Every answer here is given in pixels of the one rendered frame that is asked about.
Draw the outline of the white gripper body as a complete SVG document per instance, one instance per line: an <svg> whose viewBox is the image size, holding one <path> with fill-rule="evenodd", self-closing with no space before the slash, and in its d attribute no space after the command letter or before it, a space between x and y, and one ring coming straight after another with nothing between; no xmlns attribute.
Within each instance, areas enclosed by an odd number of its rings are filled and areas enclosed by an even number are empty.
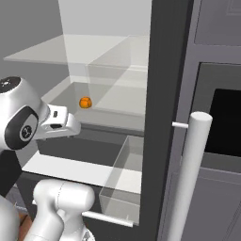
<svg viewBox="0 0 241 241"><path fill-rule="evenodd" d="M79 135L81 131L81 123L75 118L71 113L68 113L66 116L66 121L64 125L64 136L76 136Z"/></svg>

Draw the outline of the grey fridge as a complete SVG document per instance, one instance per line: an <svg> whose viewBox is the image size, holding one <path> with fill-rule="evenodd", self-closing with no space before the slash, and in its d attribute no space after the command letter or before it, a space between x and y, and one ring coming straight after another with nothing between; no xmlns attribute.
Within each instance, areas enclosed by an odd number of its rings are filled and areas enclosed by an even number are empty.
<svg viewBox="0 0 241 241"><path fill-rule="evenodd" d="M0 161L1 185L12 189L10 201L18 212L18 241L24 241L37 215L33 192L41 180L61 180L87 185L95 200L88 211L104 214L99 194L102 186L46 176L23 170L30 158L43 155L113 168L128 136L143 137L144 117L81 108L79 100L89 94L88 65L63 65L8 61L6 56L60 35L148 36L152 0L0 0L0 79L19 76L39 97L51 105L65 106L81 123L79 135L34 139L17 151L4 151ZM95 241L137 241L133 228L83 217Z"/></svg>

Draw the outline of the white fridge shelf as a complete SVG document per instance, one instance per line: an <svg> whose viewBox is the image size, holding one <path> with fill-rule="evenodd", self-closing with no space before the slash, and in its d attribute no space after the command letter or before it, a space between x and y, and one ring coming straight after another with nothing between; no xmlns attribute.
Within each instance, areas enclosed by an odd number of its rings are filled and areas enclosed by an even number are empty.
<svg viewBox="0 0 241 241"><path fill-rule="evenodd" d="M112 168L82 161L43 155L36 152L24 165L24 171L139 194L141 172Z"/></svg>

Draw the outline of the clear glass fridge shelf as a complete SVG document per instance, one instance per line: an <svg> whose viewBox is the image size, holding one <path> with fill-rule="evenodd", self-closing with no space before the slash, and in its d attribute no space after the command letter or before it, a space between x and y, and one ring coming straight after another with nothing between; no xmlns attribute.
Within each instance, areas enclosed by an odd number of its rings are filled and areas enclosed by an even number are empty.
<svg viewBox="0 0 241 241"><path fill-rule="evenodd" d="M146 66L147 36L60 35L10 56L8 61L63 65Z"/></svg>

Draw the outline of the dark grey fridge door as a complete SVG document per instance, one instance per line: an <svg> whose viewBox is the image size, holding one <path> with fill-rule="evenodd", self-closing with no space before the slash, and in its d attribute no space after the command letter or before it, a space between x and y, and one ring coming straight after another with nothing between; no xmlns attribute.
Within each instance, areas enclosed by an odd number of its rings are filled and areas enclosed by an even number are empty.
<svg viewBox="0 0 241 241"><path fill-rule="evenodd" d="M153 0L137 241L157 241L194 0Z"/></svg>

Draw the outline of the orange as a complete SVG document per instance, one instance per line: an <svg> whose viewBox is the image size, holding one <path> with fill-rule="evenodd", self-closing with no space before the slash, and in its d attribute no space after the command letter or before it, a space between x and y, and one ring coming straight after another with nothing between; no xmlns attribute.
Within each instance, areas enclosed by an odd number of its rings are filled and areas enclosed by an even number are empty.
<svg viewBox="0 0 241 241"><path fill-rule="evenodd" d="M79 100L79 106L81 108L91 108L92 107L92 100L88 96L84 96Z"/></svg>

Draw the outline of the clear large door bin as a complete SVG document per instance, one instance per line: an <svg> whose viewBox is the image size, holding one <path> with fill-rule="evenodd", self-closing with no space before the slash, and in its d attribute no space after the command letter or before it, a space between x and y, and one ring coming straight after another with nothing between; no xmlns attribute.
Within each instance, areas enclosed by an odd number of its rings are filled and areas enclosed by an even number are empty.
<svg viewBox="0 0 241 241"><path fill-rule="evenodd" d="M148 36L129 36L88 64L95 109L145 116L149 45Z"/></svg>

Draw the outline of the clear small door bin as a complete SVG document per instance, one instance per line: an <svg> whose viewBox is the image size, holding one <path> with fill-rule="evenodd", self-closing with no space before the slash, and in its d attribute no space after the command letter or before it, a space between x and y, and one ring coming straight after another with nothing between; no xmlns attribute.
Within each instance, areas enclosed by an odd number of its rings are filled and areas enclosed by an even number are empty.
<svg viewBox="0 0 241 241"><path fill-rule="evenodd" d="M128 136L105 182L99 200L102 212L139 224L143 137Z"/></svg>

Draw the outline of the grey cupboard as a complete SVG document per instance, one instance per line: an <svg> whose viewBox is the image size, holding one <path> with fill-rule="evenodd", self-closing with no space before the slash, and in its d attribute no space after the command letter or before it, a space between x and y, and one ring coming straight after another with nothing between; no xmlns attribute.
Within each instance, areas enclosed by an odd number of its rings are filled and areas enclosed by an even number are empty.
<svg viewBox="0 0 241 241"><path fill-rule="evenodd" d="M195 42L241 46L241 0L201 0Z"/></svg>

